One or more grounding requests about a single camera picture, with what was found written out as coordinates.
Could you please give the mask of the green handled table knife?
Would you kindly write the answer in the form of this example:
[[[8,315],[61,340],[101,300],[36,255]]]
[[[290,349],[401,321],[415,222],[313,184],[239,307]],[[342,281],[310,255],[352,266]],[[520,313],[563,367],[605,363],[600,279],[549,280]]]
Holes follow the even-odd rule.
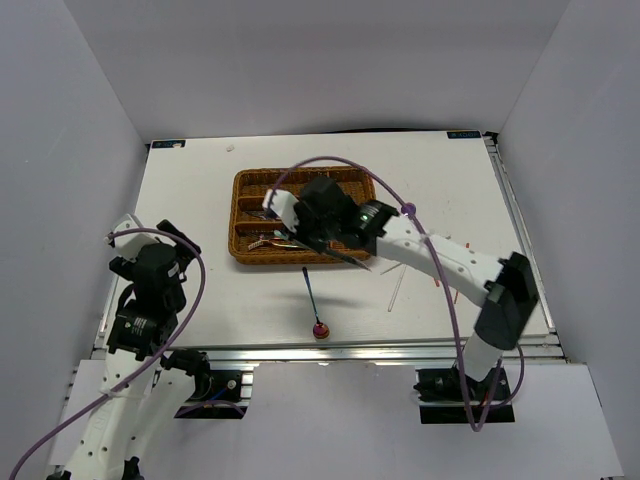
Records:
[[[333,259],[339,260],[343,263],[347,263],[349,265],[358,267],[360,269],[366,270],[366,271],[371,271],[371,269],[361,260],[350,256],[348,254],[345,253],[341,253],[338,252],[332,248],[330,248],[328,246],[327,243],[319,243],[319,244],[314,244],[311,246],[311,249],[314,250],[316,253],[321,254],[321,255],[325,255],[325,256],[329,256]]]

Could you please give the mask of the pink handled fork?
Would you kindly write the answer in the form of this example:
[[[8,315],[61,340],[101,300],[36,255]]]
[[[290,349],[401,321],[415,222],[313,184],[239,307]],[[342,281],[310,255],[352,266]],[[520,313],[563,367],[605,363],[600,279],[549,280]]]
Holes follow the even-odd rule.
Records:
[[[253,250],[256,250],[256,249],[261,248],[261,247],[279,247],[279,246],[280,246],[280,244],[278,242],[274,241],[274,240],[262,239],[262,240],[258,240],[258,241],[250,243],[247,246],[247,250],[248,251],[253,251]]]

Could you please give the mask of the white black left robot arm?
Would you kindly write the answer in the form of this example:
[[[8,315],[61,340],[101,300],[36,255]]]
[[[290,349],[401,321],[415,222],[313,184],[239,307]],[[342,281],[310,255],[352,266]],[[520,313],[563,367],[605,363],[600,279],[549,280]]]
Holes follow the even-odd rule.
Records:
[[[205,267],[200,247],[168,220],[145,228],[134,216],[108,234],[116,251],[110,270],[127,281],[106,342],[100,396],[72,416],[88,419],[56,479],[139,479],[154,435],[188,399],[211,387],[208,359],[197,350],[171,351],[204,291],[188,301],[191,263]]]

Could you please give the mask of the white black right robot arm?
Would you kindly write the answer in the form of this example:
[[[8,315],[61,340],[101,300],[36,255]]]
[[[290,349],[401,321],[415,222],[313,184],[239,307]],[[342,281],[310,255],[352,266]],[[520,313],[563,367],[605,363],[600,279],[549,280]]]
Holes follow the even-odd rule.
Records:
[[[476,398],[502,354],[516,348],[539,300],[529,259],[498,258],[445,237],[422,233],[407,216],[378,200],[356,203],[331,178],[319,176],[299,195],[277,191],[265,202],[290,238],[317,253],[337,241],[349,249],[411,267],[459,293],[480,312],[448,377],[434,390],[449,398]]]

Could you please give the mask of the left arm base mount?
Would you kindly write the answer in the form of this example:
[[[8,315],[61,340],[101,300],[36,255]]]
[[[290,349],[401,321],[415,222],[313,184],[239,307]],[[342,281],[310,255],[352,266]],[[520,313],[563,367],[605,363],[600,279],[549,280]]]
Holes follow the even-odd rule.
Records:
[[[251,369],[214,369],[176,413],[177,419],[240,420],[251,398]]]

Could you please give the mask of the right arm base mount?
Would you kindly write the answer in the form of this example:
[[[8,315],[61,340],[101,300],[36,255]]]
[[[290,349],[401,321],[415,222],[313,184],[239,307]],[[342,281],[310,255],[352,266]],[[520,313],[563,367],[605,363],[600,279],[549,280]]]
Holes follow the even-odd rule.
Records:
[[[450,368],[426,368],[417,372],[413,389],[417,394],[420,421],[423,425],[462,425],[467,422],[460,384]],[[489,402],[489,391],[495,376],[495,368],[482,382],[471,381],[470,405],[473,419],[480,421],[483,408],[491,404],[486,424],[515,422],[511,405],[512,391],[506,372],[500,369],[499,380],[493,400]]]

